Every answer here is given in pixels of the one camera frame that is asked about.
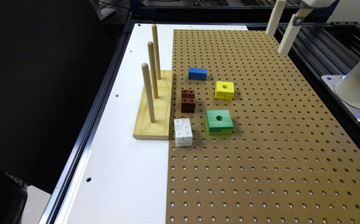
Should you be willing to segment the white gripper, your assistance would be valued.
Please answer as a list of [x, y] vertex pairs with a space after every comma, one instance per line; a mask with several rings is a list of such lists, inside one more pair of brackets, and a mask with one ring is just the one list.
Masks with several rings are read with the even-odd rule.
[[[328, 7], [332, 5], [335, 0], [302, 0], [309, 7]], [[266, 34], [268, 36], [274, 36], [275, 31], [278, 27], [278, 23], [282, 16], [286, 0], [277, 0], [272, 10], [267, 28]], [[292, 15], [288, 27], [283, 35], [282, 41], [280, 42], [278, 52], [281, 55], [287, 55], [296, 39], [296, 36], [301, 28], [305, 17], [313, 10], [313, 8], [300, 8], [296, 14]]]

